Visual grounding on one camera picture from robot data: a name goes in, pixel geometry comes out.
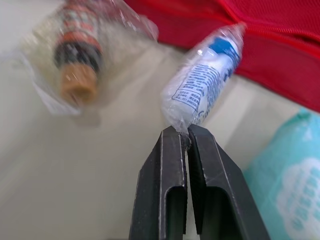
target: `red fabric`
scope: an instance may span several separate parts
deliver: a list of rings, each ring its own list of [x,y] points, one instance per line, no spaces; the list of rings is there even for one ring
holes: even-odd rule
[[[320,112],[319,0],[125,0],[159,28],[159,41],[192,48],[213,30],[247,23],[237,73]]]

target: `mint green package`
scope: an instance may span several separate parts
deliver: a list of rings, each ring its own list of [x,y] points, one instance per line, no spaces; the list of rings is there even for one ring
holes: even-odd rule
[[[319,115],[287,121],[244,177],[271,239],[320,239]]]

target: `white table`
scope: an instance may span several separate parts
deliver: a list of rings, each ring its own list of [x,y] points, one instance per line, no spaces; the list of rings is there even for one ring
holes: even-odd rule
[[[60,0],[0,0],[0,52]],[[138,172],[166,126],[160,91],[183,56],[150,43],[110,79],[99,111],[56,117],[24,69],[0,66],[0,239],[128,237]],[[298,106],[241,77],[229,81],[204,126],[241,167]],[[191,206],[188,218],[192,218]],[[188,222],[186,239],[194,239]]]

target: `tan bottle cap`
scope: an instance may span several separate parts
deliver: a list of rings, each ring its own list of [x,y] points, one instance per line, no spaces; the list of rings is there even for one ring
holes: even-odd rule
[[[81,63],[61,67],[61,96],[73,104],[87,104],[97,97],[97,74],[92,67]]]

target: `wrapped bottle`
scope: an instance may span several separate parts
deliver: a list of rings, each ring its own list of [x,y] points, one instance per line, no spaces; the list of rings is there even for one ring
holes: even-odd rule
[[[55,48],[60,69],[60,94],[81,105],[97,96],[97,74],[102,63],[98,42],[99,17],[84,0],[69,0],[61,11],[61,37]]]
[[[208,116],[227,79],[237,68],[243,48],[242,23],[210,34],[186,57],[162,93],[162,112],[181,133]]]

